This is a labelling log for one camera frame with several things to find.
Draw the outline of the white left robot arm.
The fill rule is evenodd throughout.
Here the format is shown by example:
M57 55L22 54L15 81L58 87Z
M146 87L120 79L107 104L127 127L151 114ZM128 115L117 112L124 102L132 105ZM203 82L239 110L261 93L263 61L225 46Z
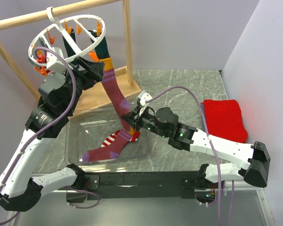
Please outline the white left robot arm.
M3 209L25 212L54 190L69 187L81 191L86 186L85 172L75 164L46 176L33 177L32 172L68 123L82 92L97 81L103 85L119 116L129 112L130 105L118 87L111 58L95 63L77 58L72 71L48 75L39 87L38 107L32 111L21 142L0 176Z

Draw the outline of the purple sock with orange cuff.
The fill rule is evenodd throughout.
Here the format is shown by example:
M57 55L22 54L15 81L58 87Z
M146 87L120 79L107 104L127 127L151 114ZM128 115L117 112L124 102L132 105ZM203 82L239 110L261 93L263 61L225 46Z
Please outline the purple sock with orange cuff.
M127 115L129 113L130 104L126 100L118 86L112 60L110 57L108 57L99 59L99 61L104 63L104 76L101 81L103 88L120 119L123 130L132 135L134 133L134 130L126 121L121 118L121 116Z

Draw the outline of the red white striped sock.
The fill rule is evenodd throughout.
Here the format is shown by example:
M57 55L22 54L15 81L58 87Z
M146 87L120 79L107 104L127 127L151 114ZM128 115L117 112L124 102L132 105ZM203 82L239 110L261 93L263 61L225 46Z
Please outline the red white striped sock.
M115 133L109 135L105 140L104 142L102 143L101 147L106 147L108 145L111 145L116 137L118 136L120 130L117 130ZM129 142L136 142L138 140L138 136L139 136L140 132L137 131L137 132L134 132L132 137L130 138Z

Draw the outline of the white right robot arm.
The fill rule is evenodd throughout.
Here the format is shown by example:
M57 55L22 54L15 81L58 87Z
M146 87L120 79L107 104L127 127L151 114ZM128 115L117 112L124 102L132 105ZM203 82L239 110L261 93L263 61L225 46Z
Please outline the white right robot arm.
M145 128L168 139L168 144L178 150L216 155L226 160L220 165L203 164L198 184L210 187L218 180L243 180L251 186L265 188L270 168L270 155L264 143L256 141L246 144L207 135L201 129L179 122L178 115L168 107L160 108L155 114L135 108L123 119L136 130Z

